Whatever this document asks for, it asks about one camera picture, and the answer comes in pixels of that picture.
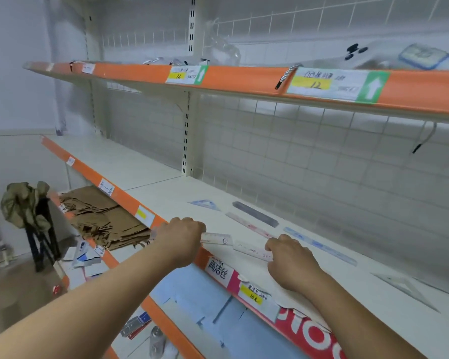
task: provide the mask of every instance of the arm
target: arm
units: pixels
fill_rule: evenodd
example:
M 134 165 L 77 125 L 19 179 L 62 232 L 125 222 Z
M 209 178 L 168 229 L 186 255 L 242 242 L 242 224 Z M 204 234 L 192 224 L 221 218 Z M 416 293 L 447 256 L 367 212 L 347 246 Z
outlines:
M 273 253 L 270 275 L 313 303 L 348 359 L 426 359 L 324 272 L 297 240 L 280 235 L 265 248 Z
M 0 334 L 0 359 L 99 359 L 150 291 L 191 264 L 206 227 L 173 218 L 156 240 Z

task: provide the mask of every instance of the black round object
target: black round object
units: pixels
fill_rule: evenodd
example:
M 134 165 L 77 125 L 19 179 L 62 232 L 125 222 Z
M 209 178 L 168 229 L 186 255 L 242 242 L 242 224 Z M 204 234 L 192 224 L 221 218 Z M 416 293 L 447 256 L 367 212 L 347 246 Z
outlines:
M 346 51 L 348 53 L 354 53 L 358 49 L 359 49 L 359 44 L 356 43 L 356 44 L 351 45 L 349 48 L 347 48 Z

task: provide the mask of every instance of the hand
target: hand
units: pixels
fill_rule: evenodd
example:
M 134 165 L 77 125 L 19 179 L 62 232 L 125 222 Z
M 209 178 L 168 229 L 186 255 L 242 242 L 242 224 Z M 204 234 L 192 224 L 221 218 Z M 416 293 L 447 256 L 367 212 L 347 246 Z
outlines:
M 303 293 L 325 274 L 312 252 L 286 234 L 279 239 L 270 238 L 265 249 L 273 253 L 273 261 L 268 263 L 269 274 L 284 289 Z
M 173 218 L 169 224 L 163 223 L 156 231 L 154 245 L 160 247 L 170 259 L 173 269 L 192 264 L 201 247 L 201 233 L 206 225 L 192 218 Z

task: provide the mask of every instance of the stack of brown paper bags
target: stack of brown paper bags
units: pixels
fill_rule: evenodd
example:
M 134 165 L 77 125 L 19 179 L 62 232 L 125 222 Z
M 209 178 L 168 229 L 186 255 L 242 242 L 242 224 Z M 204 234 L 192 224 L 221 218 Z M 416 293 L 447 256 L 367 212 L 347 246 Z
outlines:
M 72 225 L 97 245 L 113 250 L 149 244 L 151 231 L 95 186 L 64 193 L 60 201 L 74 214 Z

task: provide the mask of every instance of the white arrow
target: white arrow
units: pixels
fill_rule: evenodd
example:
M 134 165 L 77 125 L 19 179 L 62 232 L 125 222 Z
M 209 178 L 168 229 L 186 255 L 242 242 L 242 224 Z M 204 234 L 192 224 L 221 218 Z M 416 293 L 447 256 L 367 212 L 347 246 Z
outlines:
M 381 88 L 383 85 L 381 84 L 381 80 L 379 78 L 374 79 L 371 83 L 368 84 L 368 94 L 366 94 L 366 99 L 372 99 L 376 94 L 376 91 Z
M 202 69 L 199 73 L 198 73 L 198 82 L 201 82 L 201 80 L 203 79 L 204 76 L 204 69 Z

